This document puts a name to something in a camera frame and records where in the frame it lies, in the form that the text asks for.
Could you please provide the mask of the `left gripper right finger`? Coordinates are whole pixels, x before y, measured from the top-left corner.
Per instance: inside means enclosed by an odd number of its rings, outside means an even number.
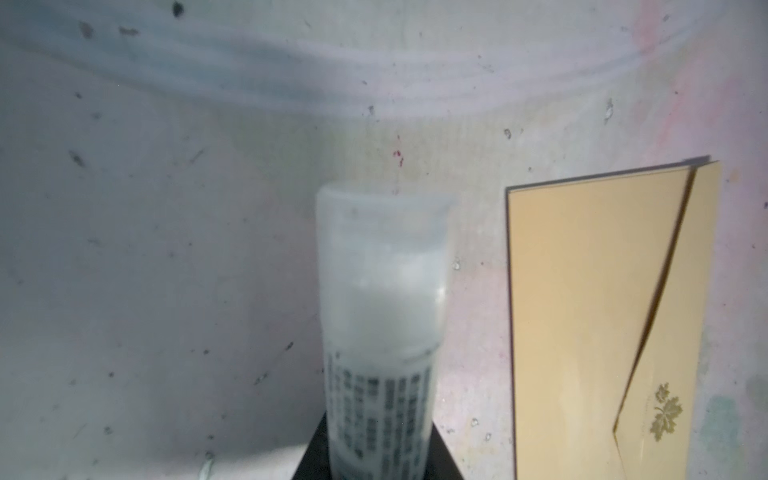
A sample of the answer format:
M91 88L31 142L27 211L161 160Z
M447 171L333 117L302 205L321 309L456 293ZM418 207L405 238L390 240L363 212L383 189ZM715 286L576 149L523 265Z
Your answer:
M436 424L432 423L425 480L463 479L464 477L440 435Z

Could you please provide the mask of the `white glue stick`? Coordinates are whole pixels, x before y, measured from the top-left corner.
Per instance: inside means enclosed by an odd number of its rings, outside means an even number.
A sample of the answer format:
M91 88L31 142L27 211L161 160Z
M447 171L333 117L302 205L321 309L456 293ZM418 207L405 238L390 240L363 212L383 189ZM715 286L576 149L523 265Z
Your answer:
M390 290L322 316L332 478L424 478L443 313L442 290Z

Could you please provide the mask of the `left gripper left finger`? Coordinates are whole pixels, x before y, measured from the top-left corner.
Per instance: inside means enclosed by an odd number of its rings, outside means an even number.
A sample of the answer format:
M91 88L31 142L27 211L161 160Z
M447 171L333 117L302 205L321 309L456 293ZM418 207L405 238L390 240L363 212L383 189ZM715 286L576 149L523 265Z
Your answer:
M292 480L330 480L327 416L323 415Z

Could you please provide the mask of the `clear glue stick cap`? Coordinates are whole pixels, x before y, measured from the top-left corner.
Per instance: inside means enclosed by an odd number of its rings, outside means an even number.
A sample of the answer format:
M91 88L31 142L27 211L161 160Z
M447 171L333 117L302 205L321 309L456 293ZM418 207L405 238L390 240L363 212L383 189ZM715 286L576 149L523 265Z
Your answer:
M328 348L423 355L444 335L453 196L331 183L316 197L320 321Z

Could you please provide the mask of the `brown kraft envelope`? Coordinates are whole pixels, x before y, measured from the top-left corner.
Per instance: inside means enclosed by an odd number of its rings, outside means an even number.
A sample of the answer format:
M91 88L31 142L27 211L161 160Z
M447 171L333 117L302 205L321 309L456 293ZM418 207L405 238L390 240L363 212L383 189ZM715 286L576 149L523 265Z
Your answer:
M507 191L514 473L682 479L721 168Z

